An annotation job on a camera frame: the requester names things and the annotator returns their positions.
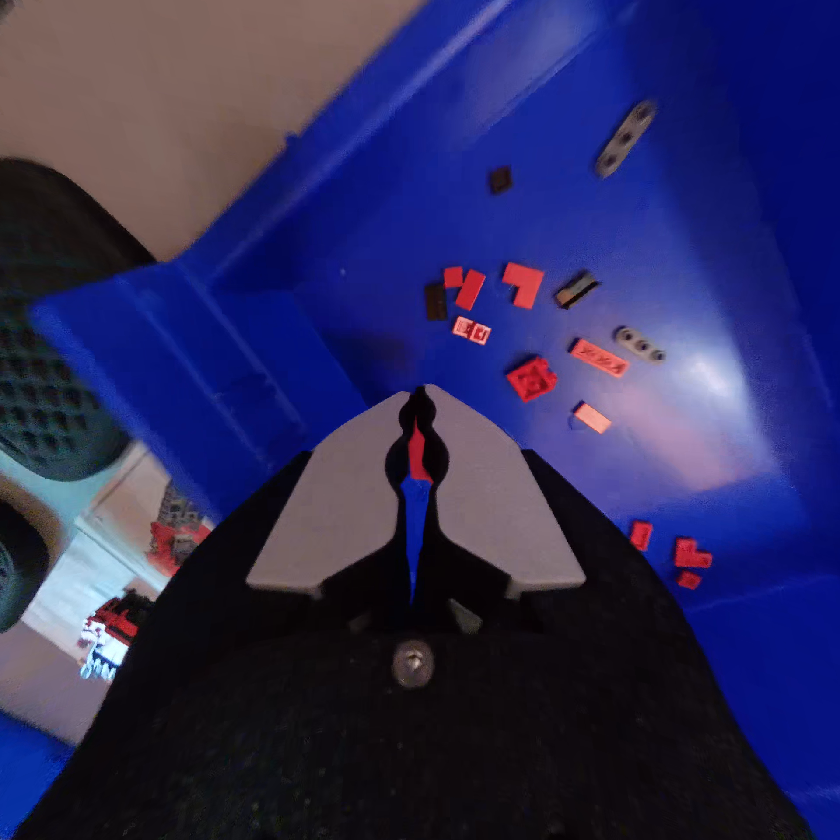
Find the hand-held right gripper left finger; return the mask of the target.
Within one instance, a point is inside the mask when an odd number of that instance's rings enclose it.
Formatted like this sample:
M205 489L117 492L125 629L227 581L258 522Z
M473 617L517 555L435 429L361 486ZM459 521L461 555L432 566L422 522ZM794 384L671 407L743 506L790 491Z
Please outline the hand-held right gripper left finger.
M400 391L343 423L315 449L246 577L266 592L314 595L325 581L385 548L410 576L400 537L400 489L386 459L403 437Z

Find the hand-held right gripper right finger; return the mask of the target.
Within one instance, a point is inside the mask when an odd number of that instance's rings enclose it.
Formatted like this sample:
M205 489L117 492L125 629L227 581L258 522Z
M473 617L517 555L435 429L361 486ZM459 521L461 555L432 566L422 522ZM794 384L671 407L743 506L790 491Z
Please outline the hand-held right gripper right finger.
M440 387L425 393L448 457L436 484L444 537L506 574L510 592L582 586L585 573L519 444Z

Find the blue plastic bin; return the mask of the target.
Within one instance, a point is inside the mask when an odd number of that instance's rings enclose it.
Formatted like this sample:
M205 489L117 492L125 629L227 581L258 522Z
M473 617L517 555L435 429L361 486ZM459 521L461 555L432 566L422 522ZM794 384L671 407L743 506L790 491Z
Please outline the blue plastic bin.
M75 751L47 732L1 712L1 838L14 835Z
M794 199L780 253L692 2L429 2L190 248L49 297L37 328L214 516L358 410L440 385L614 522L712 554L681 591L731 707L819 838L838 838L838 183L788 95L838 70L817 3L771 103L759 183ZM643 100L616 171L595 162ZM508 264L544 273L531 309ZM430 290L461 266L469 311ZM571 308L558 292L597 282ZM453 334L457 317L490 329ZM628 327L666 352L651 364ZM592 342L620 378L570 354ZM523 402L507 374L558 381ZM599 434L573 415L602 414Z

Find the lego instruction booklet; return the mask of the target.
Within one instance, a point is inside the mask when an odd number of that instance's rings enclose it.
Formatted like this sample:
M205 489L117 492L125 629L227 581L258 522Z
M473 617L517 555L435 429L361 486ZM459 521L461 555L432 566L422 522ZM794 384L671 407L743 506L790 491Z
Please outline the lego instruction booklet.
M213 528L151 451L133 444L74 521L24 624L79 668L77 640L88 616L128 590L155 601Z

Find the red and black lego car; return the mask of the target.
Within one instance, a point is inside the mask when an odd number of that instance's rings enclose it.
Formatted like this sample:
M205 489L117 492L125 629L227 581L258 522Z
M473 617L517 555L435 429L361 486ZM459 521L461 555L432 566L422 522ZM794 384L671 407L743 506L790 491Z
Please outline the red and black lego car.
M146 594L128 590L91 613L77 640L79 677L113 682L153 605Z

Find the scattered small lego pieces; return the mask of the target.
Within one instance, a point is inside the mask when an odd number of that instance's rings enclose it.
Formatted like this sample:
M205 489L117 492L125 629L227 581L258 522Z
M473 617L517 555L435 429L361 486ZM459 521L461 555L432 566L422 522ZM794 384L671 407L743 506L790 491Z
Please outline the scattered small lego pieces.
M650 100L643 100L633 107L612 138L605 144L595 162L595 169L599 176L607 177L613 174L625 161L629 151L649 128L656 111L655 104ZM514 299L516 307L532 308L543 275L544 273L537 269L512 263L507 265L503 280L517 289L517 296ZM473 269L464 271L461 266L448 266L444 268L442 277L442 283L430 287L436 295L433 299L433 311L436 311L438 301L446 303L445 292L448 289L458 289L456 306L466 311L472 309L485 281L484 275ZM557 302L563 309L569 309L596 287L597 282L593 276L588 272L583 272L558 292ZM455 321L453 334L483 346L490 336L490 329L474 319L459 316ZM618 329L615 340L626 351L642 361L651 364L661 364L666 361L666 352L654 346L649 339L634 329L628 327ZM572 345L570 355L614 378L622 377L629 365L624 358L586 339L576 340ZM544 358L536 357L507 374L507 380L519 394L520 399L527 403L549 393L556 386L558 378ZM573 415L599 434L609 428L606 418L588 403L583 402L578 405ZM632 545L638 550L646 550L652 532L653 527L649 522L636 521L631 531ZM695 540L678 538L675 541L674 566L679 569L676 577L678 586L694 591L702 582L698 570L710 568L711 563L711 554L700 551Z

